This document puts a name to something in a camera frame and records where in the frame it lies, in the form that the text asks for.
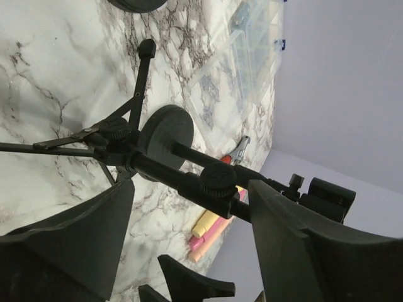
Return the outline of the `black round-base clip stand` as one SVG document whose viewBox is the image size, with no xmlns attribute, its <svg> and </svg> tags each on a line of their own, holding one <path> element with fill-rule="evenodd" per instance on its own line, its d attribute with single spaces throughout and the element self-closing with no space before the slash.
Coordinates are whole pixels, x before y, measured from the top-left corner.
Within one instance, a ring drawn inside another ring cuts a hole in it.
<svg viewBox="0 0 403 302">
<path fill-rule="evenodd" d="M 108 0 L 116 8 L 128 13 L 150 13 L 161 6 L 167 0 Z"/>
</svg>

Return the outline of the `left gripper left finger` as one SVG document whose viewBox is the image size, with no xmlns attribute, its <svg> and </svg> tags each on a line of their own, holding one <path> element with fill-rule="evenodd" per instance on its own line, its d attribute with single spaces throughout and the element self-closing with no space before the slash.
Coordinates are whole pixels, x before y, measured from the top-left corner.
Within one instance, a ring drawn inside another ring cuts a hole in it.
<svg viewBox="0 0 403 302">
<path fill-rule="evenodd" d="M 119 182 L 1 236 L 1 301 L 108 301 L 134 192 Z"/>
</svg>

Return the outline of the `pink microphone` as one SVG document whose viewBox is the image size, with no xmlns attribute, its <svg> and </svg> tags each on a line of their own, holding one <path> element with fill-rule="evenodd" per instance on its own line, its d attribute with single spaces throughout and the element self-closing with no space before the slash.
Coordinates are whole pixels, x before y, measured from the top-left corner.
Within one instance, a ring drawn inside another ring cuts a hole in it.
<svg viewBox="0 0 403 302">
<path fill-rule="evenodd" d="M 205 210 L 191 230 L 192 236 L 189 241 L 191 251 L 196 250 L 211 239 L 213 235 L 219 232 L 219 228 L 225 226 L 227 222 L 228 219 Z"/>
</svg>

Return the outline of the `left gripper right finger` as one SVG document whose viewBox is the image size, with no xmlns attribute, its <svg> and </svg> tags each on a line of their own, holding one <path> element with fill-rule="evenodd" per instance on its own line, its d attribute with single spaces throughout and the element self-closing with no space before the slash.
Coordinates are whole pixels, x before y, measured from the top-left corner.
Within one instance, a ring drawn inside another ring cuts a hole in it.
<svg viewBox="0 0 403 302">
<path fill-rule="evenodd" d="M 401 301 L 402 240 L 363 232 L 248 185 L 267 301 Z"/>
</svg>

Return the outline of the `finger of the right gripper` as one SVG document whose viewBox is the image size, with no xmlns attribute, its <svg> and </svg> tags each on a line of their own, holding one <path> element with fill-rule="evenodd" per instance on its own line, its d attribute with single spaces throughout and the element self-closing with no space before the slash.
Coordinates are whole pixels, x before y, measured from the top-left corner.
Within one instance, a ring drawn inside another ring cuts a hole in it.
<svg viewBox="0 0 403 302">
<path fill-rule="evenodd" d="M 138 288 L 141 302 L 203 301 L 236 295 L 236 286 L 232 282 L 202 276 L 166 254 L 160 255 L 157 259 L 171 298 L 165 298 L 150 285 L 145 284 Z"/>
</svg>

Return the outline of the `yellow microphone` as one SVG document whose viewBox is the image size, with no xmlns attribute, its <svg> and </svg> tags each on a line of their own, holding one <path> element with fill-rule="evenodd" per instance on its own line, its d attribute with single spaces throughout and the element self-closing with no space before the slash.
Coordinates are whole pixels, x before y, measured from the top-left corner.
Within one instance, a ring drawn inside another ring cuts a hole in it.
<svg viewBox="0 0 403 302">
<path fill-rule="evenodd" d="M 219 218 L 219 215 L 206 210 L 192 228 L 192 235 L 196 238 L 202 237 Z"/>
</svg>

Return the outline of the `black tripod shock-mount stand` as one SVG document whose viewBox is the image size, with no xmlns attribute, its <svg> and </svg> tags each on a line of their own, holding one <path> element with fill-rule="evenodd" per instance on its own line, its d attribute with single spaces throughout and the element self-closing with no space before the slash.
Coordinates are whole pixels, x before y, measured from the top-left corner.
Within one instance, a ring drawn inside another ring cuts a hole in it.
<svg viewBox="0 0 403 302">
<path fill-rule="evenodd" d="M 2 143 L 1 151 L 93 158 L 105 167 L 115 166 L 125 179 L 141 174 L 216 215 L 250 222 L 249 205 L 239 200 L 236 187 L 246 188 L 260 175 L 192 149 L 193 120 L 185 109 L 166 105 L 139 128 L 155 41 L 143 40 L 138 54 L 140 66 L 133 97 L 107 118 L 65 138 L 33 145 Z"/>
</svg>

